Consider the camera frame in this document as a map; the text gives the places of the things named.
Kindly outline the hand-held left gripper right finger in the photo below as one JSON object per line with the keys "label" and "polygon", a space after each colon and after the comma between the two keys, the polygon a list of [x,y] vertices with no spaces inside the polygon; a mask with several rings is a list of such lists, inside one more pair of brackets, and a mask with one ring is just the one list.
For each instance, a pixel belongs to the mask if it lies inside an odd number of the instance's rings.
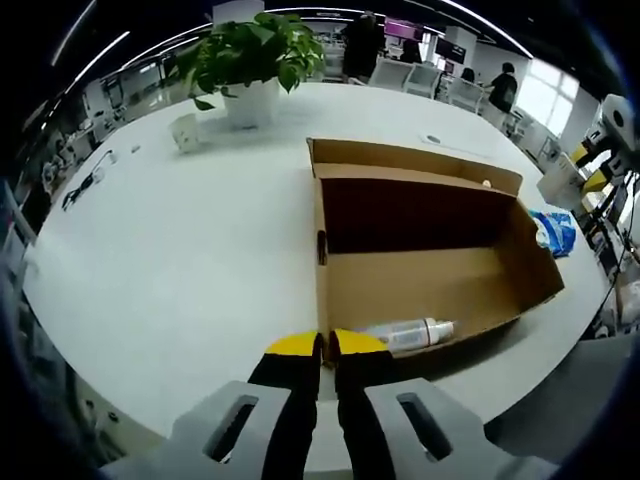
{"label": "hand-held left gripper right finger", "polygon": [[355,478],[498,478],[500,450],[480,418],[423,378],[400,380],[381,341],[337,329],[329,350]]}

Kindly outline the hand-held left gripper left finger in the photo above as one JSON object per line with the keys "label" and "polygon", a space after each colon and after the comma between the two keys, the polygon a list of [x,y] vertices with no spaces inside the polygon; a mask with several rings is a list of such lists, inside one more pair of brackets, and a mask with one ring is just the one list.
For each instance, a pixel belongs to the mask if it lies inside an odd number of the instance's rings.
{"label": "hand-held left gripper left finger", "polygon": [[317,422],[323,339],[270,345],[249,379],[229,382],[174,423],[172,479],[301,479]]}

